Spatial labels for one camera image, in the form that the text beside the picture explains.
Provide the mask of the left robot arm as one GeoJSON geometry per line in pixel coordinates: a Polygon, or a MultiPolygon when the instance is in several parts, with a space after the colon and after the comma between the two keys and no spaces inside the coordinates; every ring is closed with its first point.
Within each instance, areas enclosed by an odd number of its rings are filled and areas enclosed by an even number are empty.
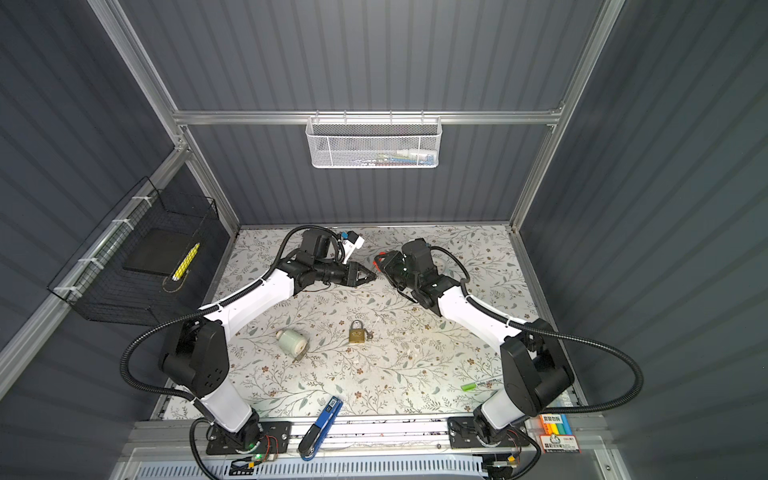
{"type": "Polygon", "coordinates": [[[129,386],[190,402],[238,452],[256,450],[264,433],[258,413],[228,379],[230,341],[252,320],[316,282],[356,288],[376,278],[351,258],[365,243],[360,234],[318,225],[301,225],[289,233],[302,235],[299,246],[289,250],[289,241],[282,240],[269,268],[256,280],[194,313],[145,331],[126,347],[119,363],[129,386]],[[138,347],[161,331],[167,335],[158,364],[174,382],[172,388],[140,381],[129,367],[138,347]]]}

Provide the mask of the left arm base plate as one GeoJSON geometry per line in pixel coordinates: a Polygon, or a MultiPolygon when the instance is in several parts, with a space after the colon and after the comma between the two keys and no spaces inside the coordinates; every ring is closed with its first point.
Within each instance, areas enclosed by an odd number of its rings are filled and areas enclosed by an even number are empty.
{"type": "Polygon", "coordinates": [[[293,424],[288,421],[250,422],[237,433],[214,424],[206,433],[207,455],[284,454],[293,424]]]}

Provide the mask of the brass padlock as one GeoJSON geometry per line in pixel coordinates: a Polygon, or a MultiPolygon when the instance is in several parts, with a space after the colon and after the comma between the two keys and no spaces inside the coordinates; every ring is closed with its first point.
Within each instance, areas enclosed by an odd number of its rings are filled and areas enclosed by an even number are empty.
{"type": "Polygon", "coordinates": [[[367,339],[367,331],[361,320],[354,320],[349,329],[348,341],[350,344],[364,343],[367,339]]]}

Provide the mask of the red padlock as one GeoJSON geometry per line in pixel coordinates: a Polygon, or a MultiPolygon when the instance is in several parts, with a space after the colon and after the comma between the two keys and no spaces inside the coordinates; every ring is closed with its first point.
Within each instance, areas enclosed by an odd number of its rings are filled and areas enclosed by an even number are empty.
{"type": "Polygon", "coordinates": [[[386,258],[387,253],[386,252],[380,252],[374,257],[374,266],[378,269],[382,269],[383,261],[386,258]]]}

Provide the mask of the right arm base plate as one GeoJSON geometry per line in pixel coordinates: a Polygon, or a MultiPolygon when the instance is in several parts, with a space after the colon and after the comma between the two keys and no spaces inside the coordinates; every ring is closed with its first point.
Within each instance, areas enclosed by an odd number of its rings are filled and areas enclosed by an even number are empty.
{"type": "Polygon", "coordinates": [[[518,449],[531,444],[523,432],[512,425],[503,429],[495,429],[479,417],[453,416],[447,419],[446,424],[449,443],[453,449],[518,449]]]}

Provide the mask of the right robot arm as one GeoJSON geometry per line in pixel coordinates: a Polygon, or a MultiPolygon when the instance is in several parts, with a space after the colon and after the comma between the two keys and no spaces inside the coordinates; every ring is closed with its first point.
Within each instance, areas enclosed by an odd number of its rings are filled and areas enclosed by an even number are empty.
{"type": "Polygon", "coordinates": [[[545,320],[512,317],[473,296],[469,270],[449,250],[423,238],[399,250],[382,252],[374,264],[388,282],[409,300],[470,331],[496,349],[501,361],[502,386],[473,413],[478,440],[491,444],[511,426],[541,414],[596,413],[635,399],[644,386],[639,363],[618,348],[583,336],[561,333],[545,320]],[[629,389],[602,403],[554,407],[556,398],[571,387],[575,374],[564,343],[594,348],[620,360],[633,374],[629,389]]]}

